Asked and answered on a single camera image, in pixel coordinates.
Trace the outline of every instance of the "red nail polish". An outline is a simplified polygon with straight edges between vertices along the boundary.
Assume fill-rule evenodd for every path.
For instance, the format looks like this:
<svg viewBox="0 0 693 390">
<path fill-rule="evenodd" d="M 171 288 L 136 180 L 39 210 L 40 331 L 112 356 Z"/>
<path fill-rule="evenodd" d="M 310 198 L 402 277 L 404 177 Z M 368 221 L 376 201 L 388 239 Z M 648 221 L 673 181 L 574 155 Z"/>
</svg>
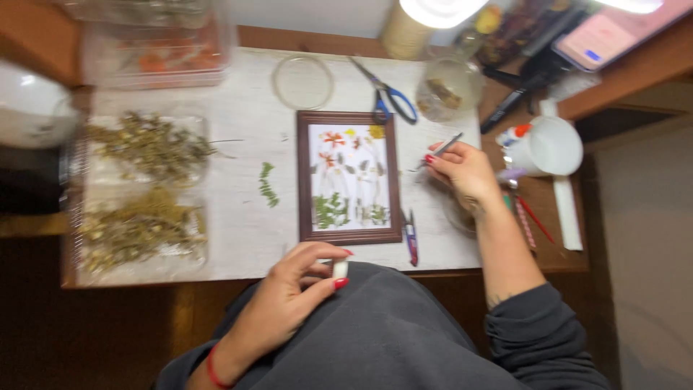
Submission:
<svg viewBox="0 0 693 390">
<path fill-rule="evenodd" d="M 347 283 L 349 283 L 349 278 L 339 278 L 339 279 L 335 280 L 335 291 L 346 286 Z"/>
</svg>

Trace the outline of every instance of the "hand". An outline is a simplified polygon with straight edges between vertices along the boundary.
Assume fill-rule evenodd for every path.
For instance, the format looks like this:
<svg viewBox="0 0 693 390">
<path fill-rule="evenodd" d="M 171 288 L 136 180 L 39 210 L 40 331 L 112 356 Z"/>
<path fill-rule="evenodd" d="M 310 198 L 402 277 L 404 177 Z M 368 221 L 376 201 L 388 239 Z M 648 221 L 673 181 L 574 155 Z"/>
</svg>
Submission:
<svg viewBox="0 0 693 390">
<path fill-rule="evenodd" d="M 428 148 L 432 151 L 440 144 Z M 483 211 L 487 203 L 498 200 L 502 203 L 489 158 L 474 146 L 455 142 L 440 158 L 427 155 L 426 162 L 428 173 L 452 188 L 462 207 L 473 215 Z"/>
<path fill-rule="evenodd" d="M 303 242 L 279 260 L 219 342 L 213 365 L 220 379 L 235 382 L 253 362 L 287 342 L 325 298 L 349 282 L 330 278 L 330 266 L 317 260 L 350 254 L 325 242 Z"/>
</svg>

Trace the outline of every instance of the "red string bracelet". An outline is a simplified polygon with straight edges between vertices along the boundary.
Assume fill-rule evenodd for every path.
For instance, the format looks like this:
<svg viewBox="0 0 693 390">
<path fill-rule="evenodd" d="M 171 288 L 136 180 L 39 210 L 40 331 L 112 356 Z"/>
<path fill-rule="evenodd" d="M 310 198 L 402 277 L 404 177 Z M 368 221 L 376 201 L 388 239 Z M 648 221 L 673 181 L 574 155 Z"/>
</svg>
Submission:
<svg viewBox="0 0 693 390">
<path fill-rule="evenodd" d="M 212 383 L 214 383 L 214 385 L 217 386 L 219 389 L 232 389 L 234 386 L 236 386 L 236 383 L 223 384 L 214 372 L 214 367 L 212 367 L 212 358 L 214 357 L 214 352 L 216 351 L 216 347 L 218 345 L 218 343 L 214 344 L 212 350 L 209 351 L 209 355 L 207 355 L 207 376 L 209 376 L 209 380 L 212 381 Z"/>
</svg>

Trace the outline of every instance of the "pressed flower artwork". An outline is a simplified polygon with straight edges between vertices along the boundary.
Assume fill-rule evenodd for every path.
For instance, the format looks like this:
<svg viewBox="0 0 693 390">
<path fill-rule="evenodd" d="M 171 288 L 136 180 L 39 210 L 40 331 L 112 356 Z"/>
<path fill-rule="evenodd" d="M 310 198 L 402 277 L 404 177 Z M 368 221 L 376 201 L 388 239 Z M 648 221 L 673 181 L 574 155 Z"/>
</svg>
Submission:
<svg viewBox="0 0 693 390">
<path fill-rule="evenodd" d="M 385 128 L 310 124 L 308 139 L 313 231 L 389 228 Z"/>
</svg>

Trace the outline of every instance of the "wooden picture frame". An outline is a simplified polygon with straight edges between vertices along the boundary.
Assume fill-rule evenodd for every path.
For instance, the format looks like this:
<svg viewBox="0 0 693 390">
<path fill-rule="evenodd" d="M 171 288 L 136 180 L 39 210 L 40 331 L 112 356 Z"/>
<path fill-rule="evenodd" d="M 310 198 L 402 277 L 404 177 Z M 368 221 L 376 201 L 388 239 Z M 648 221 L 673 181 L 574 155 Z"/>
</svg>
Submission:
<svg viewBox="0 0 693 390">
<path fill-rule="evenodd" d="M 370 112 L 297 111 L 297 160 L 300 241 L 325 241 L 335 245 L 386 244 L 402 242 L 394 118 L 383 126 L 389 196 L 389 227 L 315 231 L 312 172 L 310 165 L 310 125 L 376 125 Z"/>
</svg>

